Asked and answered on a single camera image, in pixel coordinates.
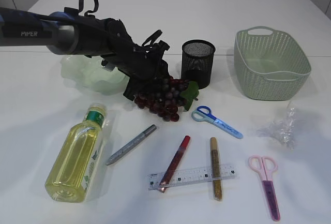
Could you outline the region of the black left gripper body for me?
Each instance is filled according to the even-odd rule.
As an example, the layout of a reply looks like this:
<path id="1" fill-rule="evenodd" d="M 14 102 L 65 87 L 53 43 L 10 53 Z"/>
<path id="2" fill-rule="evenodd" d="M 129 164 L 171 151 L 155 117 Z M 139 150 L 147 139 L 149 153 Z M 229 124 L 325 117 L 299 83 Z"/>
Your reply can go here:
<path id="1" fill-rule="evenodd" d="M 111 53 L 102 56 L 106 66 L 117 67 L 127 76 L 142 81 L 156 77 L 157 66 L 170 48 L 166 42 L 156 41 L 162 35 L 161 30 L 152 33 L 142 45 L 133 42 L 121 20 L 108 22 L 107 32 Z"/>

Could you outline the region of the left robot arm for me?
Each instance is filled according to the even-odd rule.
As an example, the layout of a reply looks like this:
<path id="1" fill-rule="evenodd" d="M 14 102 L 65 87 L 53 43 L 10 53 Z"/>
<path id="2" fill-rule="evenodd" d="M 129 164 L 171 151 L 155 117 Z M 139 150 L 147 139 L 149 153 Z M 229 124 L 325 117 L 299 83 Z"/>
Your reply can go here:
<path id="1" fill-rule="evenodd" d="M 138 45 L 121 20 L 81 16 L 72 8 L 49 16 L 1 8 L 2 47 L 46 46 L 57 55 L 100 56 L 104 70 L 117 68 L 129 77 L 124 91 L 129 100 L 157 80 L 170 76 L 168 64 L 163 60 L 169 45 L 156 41 L 161 34 L 157 30 Z"/>

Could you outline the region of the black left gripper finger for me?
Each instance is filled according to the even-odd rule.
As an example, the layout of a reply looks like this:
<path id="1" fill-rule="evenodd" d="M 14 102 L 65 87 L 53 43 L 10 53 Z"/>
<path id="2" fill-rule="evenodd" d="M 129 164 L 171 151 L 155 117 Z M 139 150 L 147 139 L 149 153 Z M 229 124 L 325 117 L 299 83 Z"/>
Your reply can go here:
<path id="1" fill-rule="evenodd" d="M 144 88 L 144 86 L 145 86 L 144 81 L 135 78 L 130 78 L 123 95 L 128 100 L 134 101 L 136 95 Z"/>
<path id="2" fill-rule="evenodd" d="M 168 63 L 164 60 L 160 60 L 157 70 L 156 70 L 156 79 L 169 78 Z"/>

